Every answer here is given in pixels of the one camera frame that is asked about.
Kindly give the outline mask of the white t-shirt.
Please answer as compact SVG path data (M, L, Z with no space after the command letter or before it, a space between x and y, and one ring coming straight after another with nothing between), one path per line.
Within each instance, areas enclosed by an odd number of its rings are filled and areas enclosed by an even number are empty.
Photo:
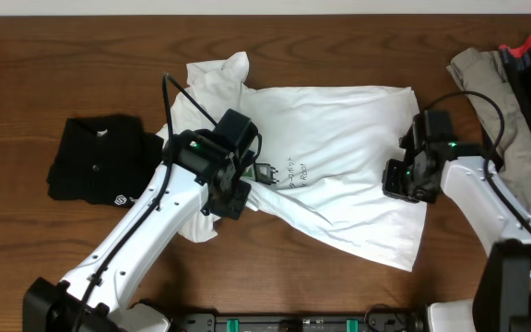
M259 161L275 181L252 182L247 207L286 221L358 257L410 271L426 217L422 203L382 189L398 141L419 106L411 88L384 86L249 88L248 55L191 63L172 105L173 130L212 128L227 110L261 134Z

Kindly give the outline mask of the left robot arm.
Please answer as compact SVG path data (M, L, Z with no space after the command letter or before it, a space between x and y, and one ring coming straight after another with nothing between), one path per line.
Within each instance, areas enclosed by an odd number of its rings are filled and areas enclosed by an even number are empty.
M25 331L168 331L171 320L131 299L193 215L237 219L251 186L242 173L262 138L256 129L170 134L151 182L103 242L56 284L36 279L22 305Z

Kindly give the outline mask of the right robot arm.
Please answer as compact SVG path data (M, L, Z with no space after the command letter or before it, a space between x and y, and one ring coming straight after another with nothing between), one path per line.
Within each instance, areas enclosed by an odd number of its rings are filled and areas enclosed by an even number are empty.
M482 243L488 260L473 299L436 302L427 331L531 331L531 215L504 185L479 145L454 135L399 140L402 160L390 159L383 193L409 203L449 197Z

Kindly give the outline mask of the grey khaki garment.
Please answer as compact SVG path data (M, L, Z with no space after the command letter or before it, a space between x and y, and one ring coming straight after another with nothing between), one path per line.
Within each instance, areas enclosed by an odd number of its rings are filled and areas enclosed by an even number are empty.
M499 175L531 214L531 132L499 53L468 48L451 60L447 70L461 90L484 94L501 108L504 131L497 153L503 165Z

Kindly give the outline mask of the folded black polo shirt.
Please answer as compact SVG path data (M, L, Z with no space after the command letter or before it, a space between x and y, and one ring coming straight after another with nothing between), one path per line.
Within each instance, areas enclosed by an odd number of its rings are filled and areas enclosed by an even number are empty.
M161 162L163 139L131 115L69 118L50 167L48 195L132 207Z

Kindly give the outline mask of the red garment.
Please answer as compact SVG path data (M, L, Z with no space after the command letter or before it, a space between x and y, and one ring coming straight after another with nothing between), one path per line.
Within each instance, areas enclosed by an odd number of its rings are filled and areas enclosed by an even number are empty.
M513 48L506 44L502 44L499 46L499 50L508 53L514 58L520 58L531 51L531 35L529 35L525 42L518 47Z

